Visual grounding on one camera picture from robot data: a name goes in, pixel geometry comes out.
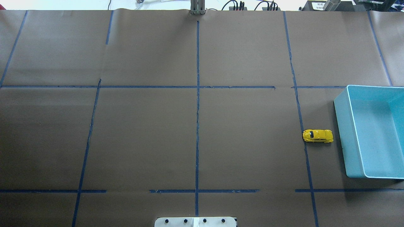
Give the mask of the metal cylinder weight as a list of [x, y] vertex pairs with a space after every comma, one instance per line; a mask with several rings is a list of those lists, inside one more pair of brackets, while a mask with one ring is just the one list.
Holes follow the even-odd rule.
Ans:
[[326, 0], [323, 5], [323, 10], [324, 11], [335, 11], [340, 3], [341, 3], [341, 0]]

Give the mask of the yellow beetle toy car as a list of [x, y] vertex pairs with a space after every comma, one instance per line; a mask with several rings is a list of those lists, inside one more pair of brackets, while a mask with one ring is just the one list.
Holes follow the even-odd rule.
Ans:
[[305, 142], [311, 143], [332, 143], [334, 141], [331, 130], [307, 129], [302, 132]]

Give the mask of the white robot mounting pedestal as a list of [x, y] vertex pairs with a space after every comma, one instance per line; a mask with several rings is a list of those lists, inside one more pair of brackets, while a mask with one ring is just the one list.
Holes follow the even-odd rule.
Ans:
[[160, 217], [155, 227], [237, 227], [234, 217]]

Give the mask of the aluminium frame post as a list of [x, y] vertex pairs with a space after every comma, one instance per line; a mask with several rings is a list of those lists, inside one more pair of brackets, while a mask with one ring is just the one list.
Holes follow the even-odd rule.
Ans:
[[206, 14], [205, 0], [190, 0], [190, 14], [204, 15]]

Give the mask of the turquoise plastic bin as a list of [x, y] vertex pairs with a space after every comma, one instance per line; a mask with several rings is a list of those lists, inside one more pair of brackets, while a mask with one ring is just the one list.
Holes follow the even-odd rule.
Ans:
[[404, 89], [348, 85], [334, 99], [346, 175], [404, 178]]

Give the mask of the black power strip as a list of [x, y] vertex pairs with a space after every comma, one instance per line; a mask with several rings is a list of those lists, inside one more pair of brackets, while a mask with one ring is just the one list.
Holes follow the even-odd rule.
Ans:
[[230, 1], [228, 1], [228, 3], [226, 3], [225, 6], [227, 6], [227, 4], [229, 4], [229, 3], [233, 3], [233, 6], [229, 7], [230, 11], [244, 11], [244, 10], [247, 10], [247, 8], [245, 7], [245, 2], [244, 1], [230, 0]]
[[274, 1], [262, 1], [262, 3], [266, 4], [266, 6], [262, 7], [262, 11], [279, 11], [280, 10], [278, 4]]

